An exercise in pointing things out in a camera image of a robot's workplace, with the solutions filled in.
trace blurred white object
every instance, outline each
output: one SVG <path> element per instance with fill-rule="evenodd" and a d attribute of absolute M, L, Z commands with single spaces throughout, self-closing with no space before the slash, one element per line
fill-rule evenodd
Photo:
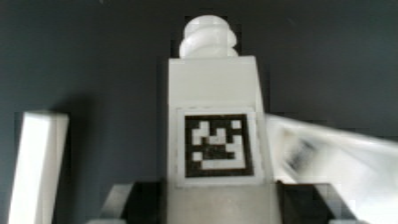
<path fill-rule="evenodd" d="M 396 224 L 398 144 L 265 116 L 276 180 L 331 183 L 357 218 Z"/>
<path fill-rule="evenodd" d="M 180 46 L 181 58 L 238 56 L 233 49 L 237 36 L 221 17 L 199 16 L 187 24 L 185 39 Z"/>
<path fill-rule="evenodd" d="M 9 224 L 50 224 L 70 118 L 25 112 Z"/>

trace white panel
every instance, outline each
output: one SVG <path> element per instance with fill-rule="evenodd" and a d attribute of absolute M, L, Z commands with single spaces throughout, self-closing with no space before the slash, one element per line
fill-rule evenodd
<path fill-rule="evenodd" d="M 66 129 L 66 115 L 23 114 L 9 224 L 52 223 Z"/>

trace dark background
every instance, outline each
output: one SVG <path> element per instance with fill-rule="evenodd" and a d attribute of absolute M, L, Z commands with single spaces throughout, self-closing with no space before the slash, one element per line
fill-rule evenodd
<path fill-rule="evenodd" d="M 0 223 L 23 111 L 71 116 L 57 224 L 98 216 L 114 183 L 164 177 L 167 59 L 203 14 L 258 58 L 267 112 L 398 140 L 396 0 L 2 1 Z"/>

